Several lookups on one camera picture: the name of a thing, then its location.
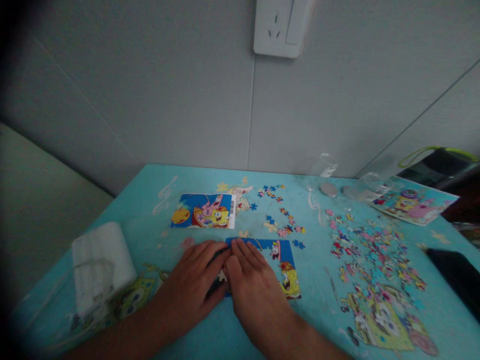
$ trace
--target wall socket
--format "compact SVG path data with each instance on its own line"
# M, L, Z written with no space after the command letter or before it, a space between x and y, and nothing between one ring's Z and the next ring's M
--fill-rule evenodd
M298 58L315 0L257 0L253 51Z

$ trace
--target clear glass cup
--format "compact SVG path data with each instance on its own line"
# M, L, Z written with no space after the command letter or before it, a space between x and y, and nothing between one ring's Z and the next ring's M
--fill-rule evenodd
M320 191L322 184L328 182L327 179L332 176L338 166L339 162L335 156L326 152L322 153L318 161L310 169L309 175L313 176L308 178L307 189L311 192Z
M335 199L335 205L350 212L355 203L369 203L388 193L394 186L389 176L368 172L352 186L344 186L342 194Z

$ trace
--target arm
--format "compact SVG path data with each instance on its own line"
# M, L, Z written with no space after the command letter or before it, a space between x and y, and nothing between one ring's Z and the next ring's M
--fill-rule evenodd
M226 247L224 242L213 240L190 247L148 305L64 358L148 359L188 333L227 293L227 285L223 283L206 297L230 251L209 262L217 251Z
M231 249L226 273L233 309L267 359L352 359L293 311L274 271L253 244L233 240Z

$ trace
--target white wall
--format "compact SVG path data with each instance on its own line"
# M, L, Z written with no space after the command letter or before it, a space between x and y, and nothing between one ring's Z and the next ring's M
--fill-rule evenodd
M0 178L1 253L8 262L0 266L16 303L113 198L2 123Z
M294 61L253 55L253 23L253 1L50 2L9 124L113 194L145 163L292 173L327 151L354 177L412 134L480 153L475 94L447 105L480 59L478 1L317 0Z

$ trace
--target left hand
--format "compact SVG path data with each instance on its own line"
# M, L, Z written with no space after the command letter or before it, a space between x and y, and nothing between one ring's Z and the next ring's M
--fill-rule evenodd
M225 297L226 282L208 297L207 292L232 251L224 251L208 264L217 251L227 247L224 242L208 240L187 249L148 304L150 310L156 311L154 316L159 317L163 345L188 333Z

